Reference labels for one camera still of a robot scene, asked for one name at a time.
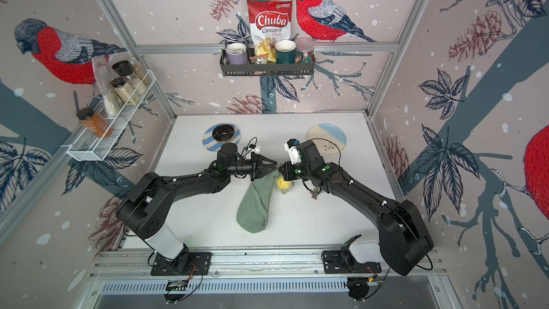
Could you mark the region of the yellow plush bird keychain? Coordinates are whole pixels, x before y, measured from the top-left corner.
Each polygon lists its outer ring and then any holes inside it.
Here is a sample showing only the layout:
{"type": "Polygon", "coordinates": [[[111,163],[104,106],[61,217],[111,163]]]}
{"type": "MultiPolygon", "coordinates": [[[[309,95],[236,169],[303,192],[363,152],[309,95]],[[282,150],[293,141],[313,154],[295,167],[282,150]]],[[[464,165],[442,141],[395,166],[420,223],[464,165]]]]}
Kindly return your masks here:
{"type": "Polygon", "coordinates": [[[278,191],[283,195],[287,194],[293,187],[293,181],[287,181],[282,176],[277,178],[276,184],[278,191]]]}

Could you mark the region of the green fabric handbag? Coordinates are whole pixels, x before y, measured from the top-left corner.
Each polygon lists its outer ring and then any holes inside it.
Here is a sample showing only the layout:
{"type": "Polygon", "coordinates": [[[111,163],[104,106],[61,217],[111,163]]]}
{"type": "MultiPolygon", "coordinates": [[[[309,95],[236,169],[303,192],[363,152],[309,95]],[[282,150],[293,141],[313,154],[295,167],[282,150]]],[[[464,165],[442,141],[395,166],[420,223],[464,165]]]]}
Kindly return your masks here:
{"type": "Polygon", "coordinates": [[[251,181],[237,211],[237,223],[249,233],[262,232],[269,219],[270,198],[276,186],[278,170],[251,181]]]}

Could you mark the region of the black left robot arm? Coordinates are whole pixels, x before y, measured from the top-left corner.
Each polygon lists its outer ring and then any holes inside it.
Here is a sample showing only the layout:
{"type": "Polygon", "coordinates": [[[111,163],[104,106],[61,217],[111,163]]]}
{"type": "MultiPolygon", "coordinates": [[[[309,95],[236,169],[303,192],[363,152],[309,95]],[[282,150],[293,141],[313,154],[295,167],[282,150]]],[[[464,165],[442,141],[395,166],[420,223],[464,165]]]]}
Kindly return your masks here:
{"type": "Polygon", "coordinates": [[[278,163],[253,151],[238,152],[234,143],[224,144],[216,160],[200,173],[179,177],[147,173],[117,209],[117,219],[157,254],[170,262],[181,260],[186,245],[166,223],[173,203],[195,195],[224,190],[233,176],[263,179],[278,163]]]}

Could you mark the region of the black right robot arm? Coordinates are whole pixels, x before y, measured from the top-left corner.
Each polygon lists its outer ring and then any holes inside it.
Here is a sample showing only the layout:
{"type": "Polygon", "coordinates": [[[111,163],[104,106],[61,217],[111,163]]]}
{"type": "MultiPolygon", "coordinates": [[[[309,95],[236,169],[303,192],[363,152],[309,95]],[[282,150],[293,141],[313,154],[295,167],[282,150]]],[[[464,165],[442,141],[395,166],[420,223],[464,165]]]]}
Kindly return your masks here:
{"type": "Polygon", "coordinates": [[[315,187],[350,204],[375,224],[383,260],[406,276],[434,248],[418,208],[409,200],[398,202],[357,181],[336,163],[326,163],[316,144],[296,139],[285,143],[290,161],[279,169],[286,181],[310,181],[315,187]]]}

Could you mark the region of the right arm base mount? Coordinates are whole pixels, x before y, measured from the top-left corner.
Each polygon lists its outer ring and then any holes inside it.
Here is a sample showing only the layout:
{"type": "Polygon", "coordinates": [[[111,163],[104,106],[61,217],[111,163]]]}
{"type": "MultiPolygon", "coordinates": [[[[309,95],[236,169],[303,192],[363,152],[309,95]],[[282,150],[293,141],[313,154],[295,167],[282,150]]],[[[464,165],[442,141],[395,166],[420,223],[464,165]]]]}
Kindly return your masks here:
{"type": "Polygon", "coordinates": [[[361,263],[351,254],[351,244],[357,242],[361,237],[361,235],[353,236],[341,246],[340,250],[321,252],[320,259],[323,262],[325,274],[368,273],[377,275],[382,271],[380,263],[361,263]]]}

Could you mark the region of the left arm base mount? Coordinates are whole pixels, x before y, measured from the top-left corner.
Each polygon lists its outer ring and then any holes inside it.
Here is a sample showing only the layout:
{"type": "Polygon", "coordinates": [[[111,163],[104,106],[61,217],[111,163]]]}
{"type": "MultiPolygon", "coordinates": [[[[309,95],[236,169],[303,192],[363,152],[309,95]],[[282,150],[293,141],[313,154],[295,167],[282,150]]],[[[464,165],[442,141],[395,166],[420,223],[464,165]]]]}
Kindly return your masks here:
{"type": "Polygon", "coordinates": [[[212,253],[190,252],[184,247],[175,259],[168,259],[156,253],[154,260],[148,260],[151,266],[151,276],[206,276],[209,272],[212,253]]]}

